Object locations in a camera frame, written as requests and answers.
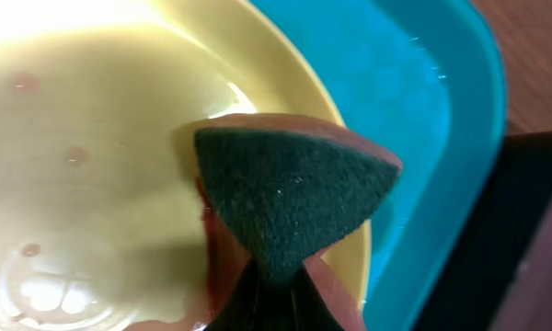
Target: wooden table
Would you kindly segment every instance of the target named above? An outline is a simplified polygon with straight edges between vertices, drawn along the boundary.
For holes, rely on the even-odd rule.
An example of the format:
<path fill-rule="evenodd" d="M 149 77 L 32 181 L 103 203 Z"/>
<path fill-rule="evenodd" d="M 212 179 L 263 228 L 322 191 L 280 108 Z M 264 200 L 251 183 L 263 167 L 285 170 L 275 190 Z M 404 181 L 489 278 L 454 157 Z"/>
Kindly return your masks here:
<path fill-rule="evenodd" d="M 473 0 L 492 26 L 509 86 L 509 132 L 552 131 L 552 0 Z"/>
<path fill-rule="evenodd" d="M 492 26 L 509 86 L 508 133 L 552 131 L 552 0 L 473 0 Z M 552 331 L 552 208 L 493 331 Z"/>

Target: black object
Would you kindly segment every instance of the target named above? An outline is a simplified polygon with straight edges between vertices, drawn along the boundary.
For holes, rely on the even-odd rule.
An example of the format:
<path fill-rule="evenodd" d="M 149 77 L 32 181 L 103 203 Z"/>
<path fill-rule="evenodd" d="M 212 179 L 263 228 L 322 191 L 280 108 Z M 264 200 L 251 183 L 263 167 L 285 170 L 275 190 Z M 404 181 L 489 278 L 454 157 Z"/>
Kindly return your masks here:
<path fill-rule="evenodd" d="M 194 143 L 211 205 L 276 287 L 307 257 L 362 225 L 400 171 L 359 150 L 286 131 L 204 128 Z"/>
<path fill-rule="evenodd" d="M 301 268 L 285 287 L 267 286 L 255 260 L 244 269 L 234 293 L 206 331 L 342 331 L 315 284 Z"/>
<path fill-rule="evenodd" d="M 508 137 L 414 326 L 487 330 L 552 199 L 552 132 Z"/>

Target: yellow plate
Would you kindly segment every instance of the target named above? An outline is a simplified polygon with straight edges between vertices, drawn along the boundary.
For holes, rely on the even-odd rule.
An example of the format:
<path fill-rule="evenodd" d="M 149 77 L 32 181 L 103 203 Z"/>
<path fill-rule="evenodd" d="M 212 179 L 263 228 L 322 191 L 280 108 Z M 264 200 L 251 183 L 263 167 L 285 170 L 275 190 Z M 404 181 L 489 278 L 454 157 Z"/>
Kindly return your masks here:
<path fill-rule="evenodd" d="M 0 0 L 0 330 L 120 330 L 204 304 L 202 203 L 171 137 L 237 112 L 341 124 L 247 2 Z M 369 235 L 325 256 L 358 305 Z"/>

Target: brown wooden surface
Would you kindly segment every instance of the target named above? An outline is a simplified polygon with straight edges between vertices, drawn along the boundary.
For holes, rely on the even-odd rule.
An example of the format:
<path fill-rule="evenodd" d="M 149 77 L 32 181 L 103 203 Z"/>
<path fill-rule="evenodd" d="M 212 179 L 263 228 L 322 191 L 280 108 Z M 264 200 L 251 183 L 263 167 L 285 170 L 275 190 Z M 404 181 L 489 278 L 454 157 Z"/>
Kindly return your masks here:
<path fill-rule="evenodd" d="M 492 26 L 509 86 L 511 133 L 552 131 L 552 0 L 473 0 Z"/>

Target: blue tray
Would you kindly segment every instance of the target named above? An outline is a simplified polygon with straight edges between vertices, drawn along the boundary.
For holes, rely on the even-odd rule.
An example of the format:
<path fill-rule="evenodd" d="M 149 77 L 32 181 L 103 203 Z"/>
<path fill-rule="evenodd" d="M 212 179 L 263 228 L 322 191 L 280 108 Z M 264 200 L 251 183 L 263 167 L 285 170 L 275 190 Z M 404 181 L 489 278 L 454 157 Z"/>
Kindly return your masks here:
<path fill-rule="evenodd" d="M 364 319 L 408 330 L 500 148 L 506 92 L 466 0 L 252 0 L 311 63 L 354 131 L 405 171 L 373 217 Z"/>

